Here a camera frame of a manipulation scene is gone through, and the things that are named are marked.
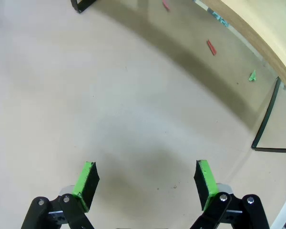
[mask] curved wooden edge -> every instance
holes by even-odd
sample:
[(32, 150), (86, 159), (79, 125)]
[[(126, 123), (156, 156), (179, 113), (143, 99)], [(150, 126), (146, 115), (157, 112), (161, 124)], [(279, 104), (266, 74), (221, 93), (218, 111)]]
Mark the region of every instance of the curved wooden edge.
[(263, 58), (278, 73), (281, 80), (286, 85), (286, 66), (264, 39), (234, 10), (221, 0), (201, 0), (205, 5), (221, 15), (229, 22), (243, 37), (245, 37), (253, 47), (263, 56)]

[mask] metal screw head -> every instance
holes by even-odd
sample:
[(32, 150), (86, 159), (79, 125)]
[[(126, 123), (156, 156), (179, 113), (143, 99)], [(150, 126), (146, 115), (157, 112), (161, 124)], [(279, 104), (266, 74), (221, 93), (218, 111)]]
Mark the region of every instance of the metal screw head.
[(67, 202), (69, 202), (69, 197), (65, 197), (64, 199), (63, 199), (63, 201), (65, 202), (65, 203), (67, 203)]
[(225, 202), (228, 199), (226, 194), (222, 194), (219, 198), (222, 202)]
[(248, 202), (248, 204), (253, 204), (253, 202), (254, 202), (253, 197), (248, 197), (247, 202)]
[(43, 199), (40, 199), (39, 201), (38, 201), (38, 204), (41, 206), (41, 205), (43, 205), (44, 204), (44, 200)]

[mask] red object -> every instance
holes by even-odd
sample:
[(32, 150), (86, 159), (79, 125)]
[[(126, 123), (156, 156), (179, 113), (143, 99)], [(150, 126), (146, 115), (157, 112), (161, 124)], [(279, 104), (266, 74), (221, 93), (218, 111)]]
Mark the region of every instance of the red object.
[(207, 41), (207, 44), (208, 44), (213, 56), (215, 56), (217, 53), (216, 49), (214, 48), (214, 46), (211, 44), (211, 42), (209, 40)]
[(162, 3), (163, 3), (163, 5), (164, 5), (164, 7), (166, 8), (166, 10), (167, 10), (167, 11), (170, 11), (170, 8), (169, 8), (167, 2), (166, 2), (165, 0), (162, 0)]

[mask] black metal leg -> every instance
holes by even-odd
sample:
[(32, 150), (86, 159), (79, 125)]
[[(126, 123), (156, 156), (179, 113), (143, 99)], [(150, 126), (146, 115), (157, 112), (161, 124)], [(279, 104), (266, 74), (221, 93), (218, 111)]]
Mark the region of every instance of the black metal leg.
[(85, 9), (87, 9), (92, 3), (96, 0), (81, 0), (80, 3), (77, 3), (77, 0), (71, 0), (73, 8), (78, 12), (81, 13)]
[(257, 144), (259, 142), (259, 140), (261, 139), (263, 132), (266, 128), (267, 122), (269, 120), (270, 114), (272, 112), (273, 106), (275, 104), (276, 101), (276, 96), (277, 96), (277, 92), (278, 89), (280, 87), (281, 84), (281, 79), (278, 77), (276, 80), (276, 85), (275, 85), (275, 89), (273, 91), (269, 106), (267, 108), (267, 111), (265, 113), (265, 116), (263, 118), (263, 121), (261, 123), (261, 126), (259, 127), (257, 134), (255, 136), (255, 139), (251, 145), (251, 148), (255, 151), (264, 151), (264, 152), (277, 152), (277, 153), (286, 153), (286, 149), (285, 148), (261, 148), (261, 147), (257, 147)]

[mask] floor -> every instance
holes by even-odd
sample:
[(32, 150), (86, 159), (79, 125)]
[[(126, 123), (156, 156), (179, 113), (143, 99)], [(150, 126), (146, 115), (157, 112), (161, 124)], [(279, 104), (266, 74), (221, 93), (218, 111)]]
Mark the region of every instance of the floor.
[[(250, 145), (276, 75), (196, 4), (169, 4), (100, 0), (79, 15), (65, 0), (0, 0), (0, 228), (20, 228), (32, 199), (56, 198), (85, 161), (101, 178), (95, 228), (189, 228), (198, 159), (274, 221), (286, 154)], [(283, 89), (277, 99), (264, 145), (286, 145)]]

